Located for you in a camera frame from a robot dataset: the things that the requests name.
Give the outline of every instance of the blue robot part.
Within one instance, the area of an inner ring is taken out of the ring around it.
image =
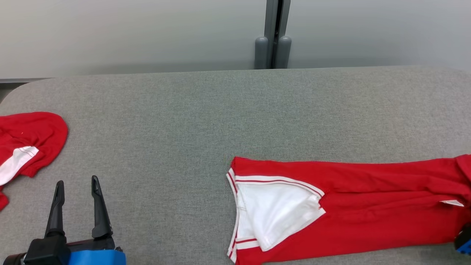
[[[82,250],[72,252],[69,265],[126,265],[126,255],[117,250]]]
[[[471,255],[471,226],[465,226],[455,238],[455,249],[461,254]]]

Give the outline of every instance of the gray wall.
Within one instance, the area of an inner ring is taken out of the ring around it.
[[[0,79],[252,69],[265,0],[2,0]]]
[[[292,0],[289,68],[427,64],[471,70],[469,0]]]

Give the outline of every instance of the folded clothing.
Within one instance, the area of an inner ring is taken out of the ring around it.
[[[34,177],[60,153],[67,139],[67,124],[49,112],[0,116],[0,190],[17,177]],[[8,199],[0,192],[0,210]]]
[[[395,164],[234,158],[227,255],[260,265],[452,242],[471,221],[471,156]]]

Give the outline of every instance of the red sleeve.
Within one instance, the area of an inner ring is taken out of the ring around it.
[[[34,146],[39,151],[18,174],[33,177],[49,165],[60,153],[67,139],[67,124],[61,116],[49,112],[21,113],[0,117],[0,129],[11,141],[23,146]]]

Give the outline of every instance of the red stripe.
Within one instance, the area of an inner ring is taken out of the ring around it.
[[[232,242],[232,249],[231,249],[231,252],[229,253],[229,258],[231,258],[232,254],[234,253],[234,247],[236,246],[236,241],[234,240],[234,242]]]
[[[237,193],[236,183],[234,182],[234,179],[232,178],[231,173],[228,172],[227,174],[229,175],[229,178],[231,179],[232,187],[234,187],[234,190]]]
[[[315,192],[316,194],[318,194],[319,196],[322,197],[322,195],[319,192],[317,192],[316,190],[313,190],[309,186],[306,186],[306,185],[304,185],[302,183],[298,183],[298,182],[291,182],[291,181],[286,181],[286,180],[236,180],[235,182],[263,182],[263,183],[266,183],[266,182],[277,182],[277,181],[282,181],[282,182],[301,185],[303,187],[306,187],[306,188],[312,190],[313,192]]]
[[[257,241],[257,239],[256,239],[256,238],[252,238],[252,239],[246,239],[246,240],[241,240],[241,241],[237,241],[237,240],[236,240],[237,244],[239,244],[239,243],[244,243],[244,242],[250,242],[250,241]]]

